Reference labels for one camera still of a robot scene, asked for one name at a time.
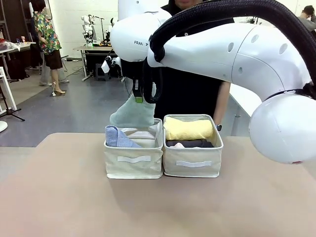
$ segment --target beige storage basket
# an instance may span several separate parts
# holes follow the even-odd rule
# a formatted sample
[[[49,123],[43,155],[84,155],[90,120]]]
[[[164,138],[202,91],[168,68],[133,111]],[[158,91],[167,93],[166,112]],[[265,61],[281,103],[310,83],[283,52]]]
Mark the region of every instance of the beige storage basket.
[[[216,178],[221,168],[223,141],[213,119],[208,115],[167,115],[181,121],[210,120],[216,131],[208,138],[214,148],[184,148],[167,147],[165,129],[163,130],[163,168],[165,175],[177,177]]]
[[[105,146],[105,163],[110,179],[158,179],[162,176],[162,120],[149,128],[120,128],[142,148]]]

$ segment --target brown shorts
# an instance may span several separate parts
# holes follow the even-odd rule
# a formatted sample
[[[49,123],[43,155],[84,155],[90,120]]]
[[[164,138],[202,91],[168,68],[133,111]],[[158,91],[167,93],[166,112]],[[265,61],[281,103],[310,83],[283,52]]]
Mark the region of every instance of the brown shorts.
[[[63,67],[59,50],[54,50],[50,54],[45,54],[45,62],[46,66],[48,66],[51,70]]]

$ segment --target colorful hawaiian shirt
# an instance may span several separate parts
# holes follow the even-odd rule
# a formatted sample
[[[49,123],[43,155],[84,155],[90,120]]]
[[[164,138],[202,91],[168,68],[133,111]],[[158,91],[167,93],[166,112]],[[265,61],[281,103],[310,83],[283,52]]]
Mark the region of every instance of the colorful hawaiian shirt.
[[[34,24],[37,32],[42,33],[42,37],[47,40],[47,44],[39,42],[44,54],[50,54],[52,51],[61,49],[58,36],[55,33],[53,25],[46,19],[45,15],[41,12],[34,13]]]

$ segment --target person in floral shirt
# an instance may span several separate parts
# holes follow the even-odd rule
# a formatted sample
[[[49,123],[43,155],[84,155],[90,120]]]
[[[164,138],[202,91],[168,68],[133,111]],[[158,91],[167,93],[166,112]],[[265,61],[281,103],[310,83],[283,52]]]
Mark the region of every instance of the person in floral shirt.
[[[55,33],[53,25],[43,13],[46,5],[44,0],[31,0],[34,10],[34,25],[38,33],[39,45],[44,52],[46,65],[51,69],[55,90],[64,94],[58,83],[58,69],[63,67],[59,50],[61,49],[58,36]]]

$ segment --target tripod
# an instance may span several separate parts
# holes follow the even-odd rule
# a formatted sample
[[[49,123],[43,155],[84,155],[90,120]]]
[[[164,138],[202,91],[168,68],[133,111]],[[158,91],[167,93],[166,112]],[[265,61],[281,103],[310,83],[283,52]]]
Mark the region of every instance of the tripod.
[[[21,121],[25,121],[25,119],[20,118],[20,117],[18,117],[17,115],[14,115],[15,112],[20,111],[21,109],[18,109],[18,110],[9,109],[8,104],[7,104],[7,102],[6,102],[6,99],[5,99],[5,95],[4,95],[3,91],[2,91],[1,85],[0,85],[0,94],[1,94],[2,97],[3,97],[4,104],[5,104],[5,108],[6,108],[5,113],[4,113],[3,115],[0,115],[0,118],[2,118],[2,117],[4,117],[4,116],[11,115],[11,116],[13,116],[13,117],[16,117],[17,119],[20,119]]]

